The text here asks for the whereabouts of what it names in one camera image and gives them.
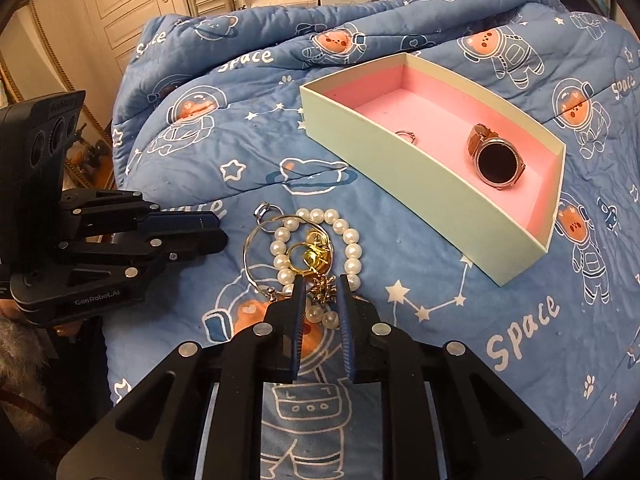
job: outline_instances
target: metal rivet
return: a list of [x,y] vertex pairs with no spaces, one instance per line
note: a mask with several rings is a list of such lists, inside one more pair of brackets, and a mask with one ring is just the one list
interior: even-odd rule
[[375,335],[389,335],[391,334],[391,327],[386,323],[376,323],[371,327],[371,331]]
[[271,332],[273,332],[273,326],[269,323],[258,323],[254,326],[255,335],[269,335]]
[[182,357],[191,357],[192,355],[196,355],[198,353],[198,345],[196,343],[182,343],[178,347],[178,354]]
[[461,356],[466,352],[466,346],[464,346],[460,341],[451,341],[447,343],[447,352],[451,355]]

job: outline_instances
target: blue blanket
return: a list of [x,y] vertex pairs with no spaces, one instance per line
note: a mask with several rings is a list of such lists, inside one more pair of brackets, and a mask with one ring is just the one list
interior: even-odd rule
[[[504,287],[305,135],[301,84],[401,51],[479,82],[567,145],[549,254]],[[591,470],[640,399],[639,57],[620,26],[558,0],[152,20],[115,105],[118,186],[212,210],[230,241],[105,317],[114,402],[181,341],[225,342],[264,311],[241,270],[260,202],[335,208],[361,233],[359,292],[382,319],[431,344],[466,342]],[[262,283],[275,282],[271,240],[250,255]],[[299,383],[265,388],[263,478],[380,478],[377,390],[344,376],[339,334],[310,326]]]

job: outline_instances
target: white door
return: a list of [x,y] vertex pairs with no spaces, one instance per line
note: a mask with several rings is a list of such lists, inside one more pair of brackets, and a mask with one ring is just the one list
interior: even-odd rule
[[175,12],[173,0],[84,0],[105,61],[120,81],[148,20]]

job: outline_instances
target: pearl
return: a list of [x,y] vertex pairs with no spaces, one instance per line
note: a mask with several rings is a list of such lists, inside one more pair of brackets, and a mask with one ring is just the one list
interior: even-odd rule
[[296,216],[302,216],[302,218],[306,218],[307,220],[309,220],[310,214],[311,213],[309,212],[309,209],[306,209],[304,207],[301,207],[296,211]]
[[347,274],[347,281],[349,282],[349,288],[352,292],[358,290],[362,284],[357,274]]
[[357,258],[349,258],[344,263],[344,272],[347,274],[357,274],[362,270],[362,264]]
[[277,256],[278,254],[286,253],[287,246],[284,244],[284,242],[281,242],[280,240],[276,240],[274,242],[271,242],[269,250],[271,251],[271,254],[273,254],[273,256]]
[[362,256],[362,247],[358,244],[349,244],[344,248],[344,254],[347,258],[356,258]]
[[347,229],[343,234],[342,234],[342,239],[344,240],[344,243],[346,243],[347,245],[349,244],[357,244],[358,240],[360,240],[360,233],[356,231],[356,229]]
[[333,225],[338,218],[340,218],[340,213],[338,213],[335,209],[327,209],[324,212],[324,221],[329,225]]
[[312,209],[311,213],[309,213],[309,219],[319,224],[324,220],[324,211],[322,211],[322,209]]
[[291,269],[280,269],[278,271],[278,281],[283,285],[289,285],[293,283],[293,279],[296,277],[296,273]]
[[288,269],[290,265],[291,262],[289,261],[289,257],[286,254],[278,254],[273,259],[273,266],[278,270]]
[[305,310],[305,317],[309,323],[320,323],[324,317],[324,308],[319,305],[308,306]]
[[325,312],[322,314],[322,326],[325,328],[329,328],[331,330],[335,330],[340,326],[340,318],[338,317],[338,313],[330,310],[329,312]]
[[349,222],[347,222],[344,218],[338,218],[334,222],[334,232],[337,235],[343,235],[348,228],[349,228]]
[[289,238],[291,238],[291,232],[286,227],[278,227],[273,237],[281,242],[288,242]]
[[285,218],[283,227],[289,231],[295,231],[300,226],[300,220],[297,218]]

